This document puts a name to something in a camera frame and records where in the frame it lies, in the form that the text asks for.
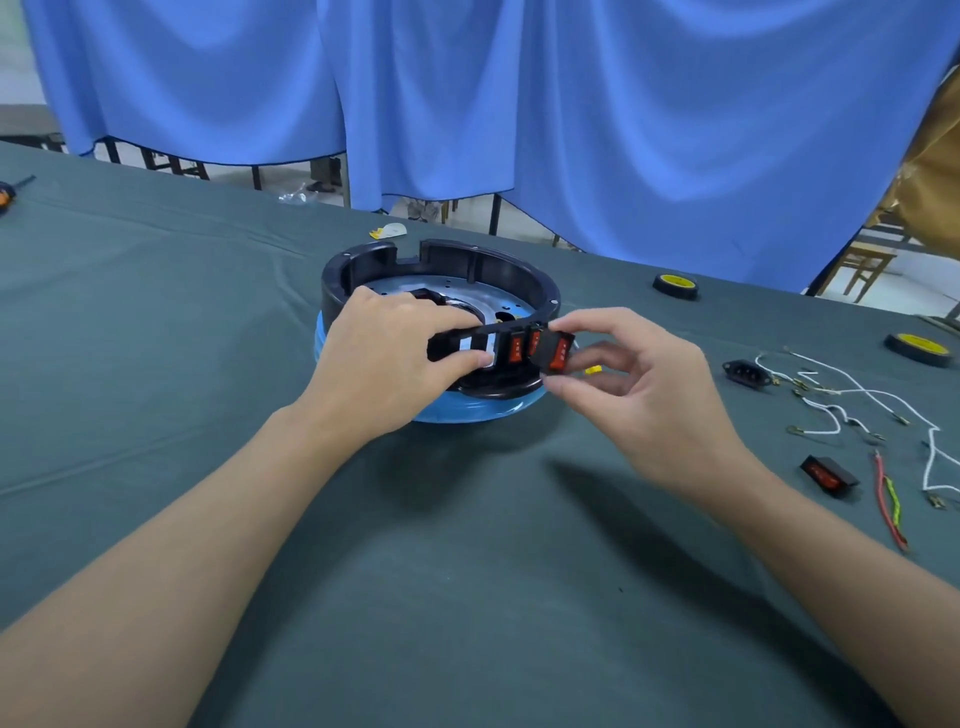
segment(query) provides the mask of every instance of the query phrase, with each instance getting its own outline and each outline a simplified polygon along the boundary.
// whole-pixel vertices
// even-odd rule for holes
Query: dark green tablecloth
[[[0,179],[36,174],[0,219],[0,626],[210,473],[313,367],[320,273],[381,216],[0,144]],[[901,394],[960,452],[955,370],[883,349],[896,314],[654,271],[448,228],[560,285],[564,309],[625,305],[715,367],[784,345]],[[669,245],[669,241],[651,241]],[[775,353],[771,363],[797,371]],[[822,496],[828,454],[865,483],[855,432],[789,390],[725,379],[747,444],[788,483],[890,543],[869,487]],[[844,404],[888,437],[903,527],[960,583],[960,514],[919,493],[924,430]],[[960,481],[939,466],[939,482]],[[322,491],[280,552],[198,726],[881,726],[895,721],[723,529],[638,482],[593,427],[546,398],[485,425],[411,425]]]

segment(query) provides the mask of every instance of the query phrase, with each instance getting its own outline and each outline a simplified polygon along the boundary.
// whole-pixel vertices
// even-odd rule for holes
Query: blue base
[[[324,347],[326,332],[324,331],[324,315],[317,316],[317,334],[313,344],[313,358],[320,358],[320,351]],[[531,392],[525,397],[515,400],[479,400],[467,397],[459,392],[444,392],[414,418],[418,423],[434,423],[438,425],[463,425],[466,423],[484,423],[487,420],[498,420],[501,417],[513,415],[526,409],[540,399],[545,390],[543,387]]]

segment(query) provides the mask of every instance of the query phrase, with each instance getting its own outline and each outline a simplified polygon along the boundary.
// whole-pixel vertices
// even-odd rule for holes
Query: red wire
[[[883,496],[883,477],[886,473],[883,471],[883,458],[876,450],[874,450],[874,460],[876,461],[876,502],[880,505],[880,513],[883,515],[883,520],[886,522],[887,528],[890,529],[894,541],[897,542],[897,547],[901,551],[906,551],[908,549],[906,539],[903,538],[903,534],[900,533],[900,529],[890,518],[890,512],[887,510],[887,500]]]

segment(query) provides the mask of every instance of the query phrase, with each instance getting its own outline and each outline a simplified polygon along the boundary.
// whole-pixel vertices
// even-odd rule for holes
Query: black plastic housing
[[[487,336],[496,336],[493,365],[458,379],[450,387],[451,391],[480,399],[510,400],[541,386],[540,369],[528,356],[512,362],[510,346],[515,335],[522,335],[526,341],[533,329],[545,327],[560,312],[560,290],[544,272],[512,255],[455,240],[423,240],[420,255],[411,258],[397,258],[396,245],[390,241],[359,245],[335,255],[324,268],[324,328],[329,330],[357,286],[398,276],[446,276],[486,283],[535,309],[531,316],[523,319],[455,329],[434,336],[427,347],[431,359],[459,350],[460,341],[466,338],[471,339],[472,348],[485,349]],[[428,290],[417,293],[419,298],[438,302]]]

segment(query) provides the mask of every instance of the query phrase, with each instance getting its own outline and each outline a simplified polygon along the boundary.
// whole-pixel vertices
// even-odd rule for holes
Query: yellow wheel
[[[891,352],[931,367],[948,367],[953,361],[953,354],[947,347],[912,333],[889,334],[883,345]]]
[[[675,299],[684,301],[696,301],[700,293],[700,288],[695,280],[686,279],[683,276],[674,276],[673,274],[661,274],[654,278],[654,288],[667,296],[673,296]]]

